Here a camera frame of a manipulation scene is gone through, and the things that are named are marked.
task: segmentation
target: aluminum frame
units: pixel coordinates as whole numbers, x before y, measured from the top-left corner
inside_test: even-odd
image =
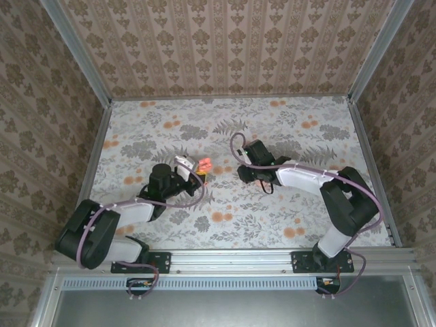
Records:
[[[63,11],[59,1],[41,0],[42,5],[52,19],[57,30],[71,54],[77,61],[77,64],[94,90],[95,95],[102,104],[103,108],[107,109],[110,105],[110,92],[104,84],[99,72],[93,64],[93,60],[88,55],[86,47],[83,46],[80,38],[77,36],[68,15]]]
[[[259,250],[168,250],[172,253],[171,277],[309,277],[331,274],[294,274],[291,252],[308,249],[259,249]],[[362,247],[355,251],[367,259],[364,276],[403,276],[409,301],[419,327],[435,326],[435,316],[428,294],[419,275],[413,249],[394,247]],[[38,305],[32,327],[52,325],[64,278],[113,276],[110,265],[103,264],[94,270],[82,270],[77,263],[56,253],[52,268]],[[362,260],[353,256],[356,271],[344,276],[357,275]],[[150,274],[117,274],[120,277],[150,277]]]
[[[383,27],[380,29],[380,32],[374,41],[373,47],[369,51],[368,56],[360,68],[351,89],[348,91],[348,95],[354,101],[357,101],[362,95],[366,85],[374,74],[375,69],[387,51],[392,39],[400,28],[401,23],[404,21],[404,18],[413,3],[414,0],[395,1]]]
[[[363,157],[365,162],[367,163],[367,168],[369,172],[369,176],[371,177],[371,181],[373,183],[375,195],[377,199],[380,201],[381,207],[383,208],[385,214],[385,224],[388,232],[391,233],[390,237],[393,240],[393,243],[396,247],[402,247],[403,244],[400,239],[400,234],[395,225],[394,216],[392,215],[392,211],[390,210],[388,197],[386,196],[386,192],[384,191],[382,180],[380,179],[379,170],[377,169],[377,165],[375,164],[373,152],[371,151],[371,146],[369,145],[369,140],[365,128],[363,126],[362,119],[360,118],[359,109],[354,100],[348,99],[348,109],[349,113],[352,116],[352,121],[354,124],[354,128],[357,133],[357,137],[359,139],[360,148],[362,149]]]

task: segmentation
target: gray leaf pattern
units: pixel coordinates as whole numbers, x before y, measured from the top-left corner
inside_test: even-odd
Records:
[[[153,249],[312,247],[331,226],[324,201],[290,187],[276,187],[268,195],[258,182],[242,183],[229,149],[236,131],[248,142],[261,140],[275,157],[333,170],[353,166],[369,181],[344,97],[113,102],[91,199],[106,204],[134,197],[148,183],[153,166],[173,167],[175,155],[210,157],[213,169],[198,204],[167,208],[157,220],[119,232]],[[188,204],[199,197],[200,191],[193,197],[182,192],[168,203]],[[380,228],[355,244],[390,243]],[[25,246],[30,253],[34,244]]]

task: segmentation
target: black mounting bracket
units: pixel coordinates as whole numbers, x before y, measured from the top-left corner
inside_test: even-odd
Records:
[[[291,252],[292,271],[294,274],[304,273],[337,273],[338,266],[341,273],[353,273],[354,265],[352,255],[341,251],[329,263],[321,268],[313,259],[312,251]]]
[[[171,252],[148,252],[146,260],[135,263],[150,264],[158,269],[159,274],[169,274],[171,268]],[[127,267],[117,262],[112,263],[110,272],[112,274],[153,274],[153,270],[150,268]]]

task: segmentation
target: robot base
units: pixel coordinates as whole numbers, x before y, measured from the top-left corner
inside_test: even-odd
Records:
[[[320,267],[313,259],[312,251],[291,252],[292,271],[294,274],[303,273],[337,273],[338,266],[342,273],[353,273],[354,265],[352,255],[341,251],[325,267]]]

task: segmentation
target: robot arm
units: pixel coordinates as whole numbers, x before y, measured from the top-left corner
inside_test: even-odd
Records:
[[[115,232],[133,223],[154,221],[166,209],[165,206],[138,202],[138,199],[166,203],[168,198],[182,191],[186,191],[190,196],[194,195],[201,184],[179,164],[193,171],[199,169],[198,175],[203,182],[206,173],[212,167],[209,158],[196,162],[192,158],[179,156],[176,156],[174,171],[164,163],[154,166],[149,184],[141,190],[135,200],[118,202],[112,208],[103,211],[97,218],[82,247],[80,258],[84,267],[94,269],[108,262],[144,263],[146,261],[149,254],[148,245],[130,236],[115,236]],[[92,200],[82,201],[56,240],[55,249],[75,260],[84,229],[101,207],[101,204]]]
[[[298,163],[288,157],[280,157],[276,160],[259,140],[245,145],[238,152],[244,157],[245,162],[255,166],[281,164],[293,166],[270,170],[240,166],[238,175],[243,182],[261,180],[270,183],[271,186],[296,187],[324,199],[332,226],[313,248],[313,260],[320,268],[327,267],[358,231],[378,213],[375,203],[360,190],[325,174],[299,170],[296,168]],[[339,172],[336,170],[329,172],[369,190],[368,185],[354,168],[345,167]]]

